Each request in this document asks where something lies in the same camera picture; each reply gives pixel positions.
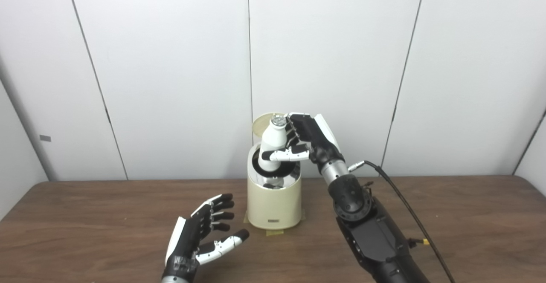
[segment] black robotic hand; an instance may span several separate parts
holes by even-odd
[[[233,213],[222,211],[234,206],[232,199],[230,193],[219,194],[203,202],[189,219],[178,218],[167,248],[162,283],[192,283],[199,265],[222,257],[248,238],[248,231],[242,229],[229,237],[200,244],[214,230],[229,231],[230,226],[218,220],[233,219]]]

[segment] robotic finger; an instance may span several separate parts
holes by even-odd
[[[213,222],[212,223],[212,230],[213,231],[222,231],[222,232],[228,232],[231,229],[230,225],[223,222]]]
[[[224,237],[220,240],[215,240],[214,242],[209,242],[199,246],[199,251],[197,252],[197,261],[199,264],[204,265],[217,258],[220,258],[233,250],[236,246],[242,244],[247,240],[250,234],[246,229],[242,229],[232,236]]]
[[[230,213],[228,211],[219,211],[217,213],[214,213],[212,215],[212,220],[223,220],[223,219],[233,219],[235,217],[234,213]]]
[[[220,211],[222,209],[232,208],[234,205],[235,205],[235,202],[233,202],[233,201],[220,202],[220,203],[215,204],[212,207],[212,211],[216,212],[216,211]]]
[[[265,151],[262,153],[261,158],[266,161],[296,162],[309,159],[310,153],[311,151],[307,145],[299,144],[288,147],[288,149]]]
[[[322,116],[317,114],[314,118],[310,114],[289,113],[285,117],[289,125],[294,129],[299,141],[315,143],[324,143],[324,140],[332,143],[339,150],[340,147],[334,137],[330,126]]]
[[[210,207],[212,209],[215,209],[215,211],[218,211],[218,206],[219,205],[226,205],[227,203],[231,202],[233,199],[233,194],[230,194],[230,193],[223,193],[223,194],[219,194],[218,196],[215,196],[215,197],[212,197],[208,200],[206,200],[205,202],[203,202],[193,213],[192,213],[192,217],[197,215],[199,213],[199,211],[203,208],[203,207],[206,207],[207,205],[210,205]]]

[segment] black cable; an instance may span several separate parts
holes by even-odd
[[[386,182],[392,187],[394,192],[396,192],[396,194],[398,195],[398,198],[400,198],[400,200],[402,200],[402,203],[404,203],[404,205],[408,209],[409,213],[412,215],[413,219],[415,220],[415,222],[417,223],[417,225],[421,229],[421,232],[423,232],[423,234],[425,235],[425,238],[427,238],[427,240],[429,240],[430,246],[433,248],[434,253],[436,254],[436,257],[438,258],[440,264],[442,264],[442,268],[444,269],[445,274],[449,278],[449,281],[451,283],[456,283],[455,279],[453,279],[453,276],[451,275],[451,272],[449,271],[449,268],[447,267],[447,264],[445,263],[444,259],[442,258],[442,254],[440,254],[440,251],[438,250],[438,248],[434,244],[433,239],[430,238],[430,235],[427,232],[427,230],[425,229],[425,226],[421,223],[421,221],[417,217],[417,214],[415,214],[415,212],[411,208],[410,204],[406,201],[406,198],[404,198],[404,196],[402,196],[402,193],[400,192],[400,190],[398,190],[398,188],[392,182],[390,177],[383,171],[383,169],[380,166],[377,166],[374,163],[369,162],[369,161],[364,161],[364,164],[374,168],[386,180]]]

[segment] wooden table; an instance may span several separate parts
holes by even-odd
[[[387,184],[380,197],[406,237],[420,237]],[[394,178],[458,283],[546,281],[546,198],[515,176]],[[2,283],[159,282],[176,217],[234,194],[232,231],[243,246],[202,266],[196,283],[372,282],[334,220],[326,184],[303,183],[306,220],[278,236],[243,223],[244,180],[45,182],[0,222]],[[209,238],[224,236],[213,232]],[[448,282],[429,246],[412,249],[433,283]]]

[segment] black fingertip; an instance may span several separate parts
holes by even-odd
[[[230,201],[231,199],[233,199],[232,193],[223,193],[220,198],[218,198],[220,201]]]
[[[218,205],[215,205],[213,207],[213,210],[214,211],[220,211],[221,209],[232,208],[234,205],[235,205],[235,202],[233,202],[233,201],[224,202],[224,203],[220,203]]]
[[[229,229],[232,228],[228,224],[223,222],[215,222],[212,224],[212,227],[214,228],[214,230],[222,231],[222,232],[228,232]]]
[[[239,237],[244,242],[245,240],[247,240],[248,237],[250,237],[250,232],[248,232],[248,230],[244,228],[236,232],[233,236]]]
[[[231,219],[234,219],[234,218],[235,218],[235,214],[226,211],[226,212],[220,213],[219,215],[213,215],[213,217],[214,217],[214,219],[213,219],[214,221],[218,221],[218,220],[231,220]]]

